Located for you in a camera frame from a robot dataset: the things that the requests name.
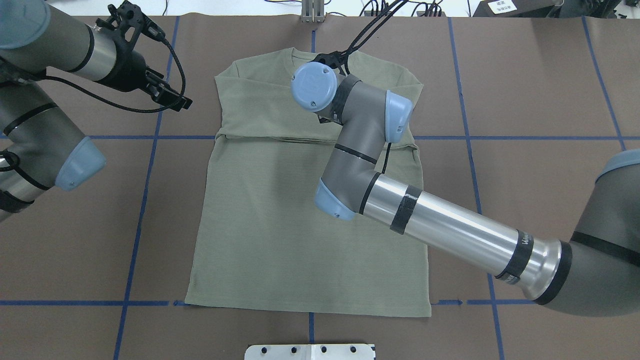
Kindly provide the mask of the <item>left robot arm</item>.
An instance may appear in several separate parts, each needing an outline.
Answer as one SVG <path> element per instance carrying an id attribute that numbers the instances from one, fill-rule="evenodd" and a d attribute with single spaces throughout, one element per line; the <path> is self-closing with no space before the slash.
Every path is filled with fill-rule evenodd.
<path id="1" fill-rule="evenodd" d="M 94 142 L 41 88 L 41 81 L 66 84 L 116 109 L 144 114 L 96 95 L 71 80 L 48 75 L 58 69 L 119 92 L 143 91 L 165 110 L 189 109 L 186 76 L 166 32 L 139 6 L 124 0 L 109 16 L 88 25 L 45 0 L 3 0 L 0 4 L 1 219 L 20 214 L 53 187 L 73 191 L 106 165 Z M 166 46 L 182 79 L 173 89 L 135 50 L 145 37 Z"/>

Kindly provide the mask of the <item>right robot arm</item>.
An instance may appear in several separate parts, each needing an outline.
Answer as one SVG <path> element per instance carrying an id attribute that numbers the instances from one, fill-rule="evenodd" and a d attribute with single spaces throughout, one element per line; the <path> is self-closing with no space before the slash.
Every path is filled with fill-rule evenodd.
<path id="1" fill-rule="evenodd" d="M 334 64 L 309 61 L 292 75 L 295 102 L 341 127 L 314 203 L 344 221 L 363 215 L 521 289 L 533 303 L 583 317 L 640 307 L 639 150 L 613 155 L 567 241 L 541 239 L 376 171 L 384 144 L 409 127 L 413 102 Z"/>

